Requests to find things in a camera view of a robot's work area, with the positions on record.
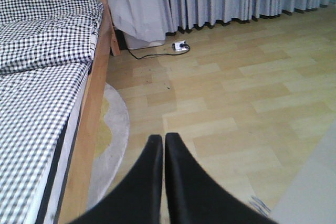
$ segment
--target pillow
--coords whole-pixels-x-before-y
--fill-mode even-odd
[[[97,0],[0,0],[0,24],[71,15],[98,19],[98,13],[92,10],[100,8]]]
[[[0,74],[91,64],[98,0],[0,0]]]

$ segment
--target floor board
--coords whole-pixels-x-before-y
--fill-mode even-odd
[[[150,134],[178,131],[192,154],[243,202],[272,208],[336,119],[336,8],[167,37],[137,56],[111,57],[107,82],[130,113],[129,145],[113,188]],[[163,209],[166,206],[163,197]],[[162,223],[168,213],[162,211]]]

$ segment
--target checkered duvet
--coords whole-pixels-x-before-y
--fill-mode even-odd
[[[0,0],[0,223],[23,223],[93,61],[98,0]]]

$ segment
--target black cord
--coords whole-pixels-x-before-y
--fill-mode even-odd
[[[134,55],[128,48],[127,48],[127,50],[128,50],[128,52],[129,52],[135,59],[137,59],[137,60],[142,60],[142,59],[144,59],[144,58],[146,58],[146,57],[148,57],[148,56],[153,56],[153,57],[150,57],[150,58],[149,58],[149,59],[151,59],[151,58],[156,58],[156,57],[159,57],[159,56],[162,56],[162,55],[172,55],[172,56],[174,56],[174,55],[183,55],[183,54],[186,54],[187,52],[190,51],[190,46],[189,46],[188,44],[180,44],[180,47],[186,47],[186,48],[187,48],[187,51],[180,52],[179,54],[168,54],[168,53],[163,53],[163,54],[150,54],[150,55],[142,56],[142,57],[140,57],[140,58],[138,58],[137,56],[135,56],[135,55]]]

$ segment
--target white object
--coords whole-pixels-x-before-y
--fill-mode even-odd
[[[336,223],[336,121],[314,149],[270,218],[279,224]]]
[[[184,46],[186,44],[185,40],[173,43],[172,47],[175,52],[187,51],[188,48]]]

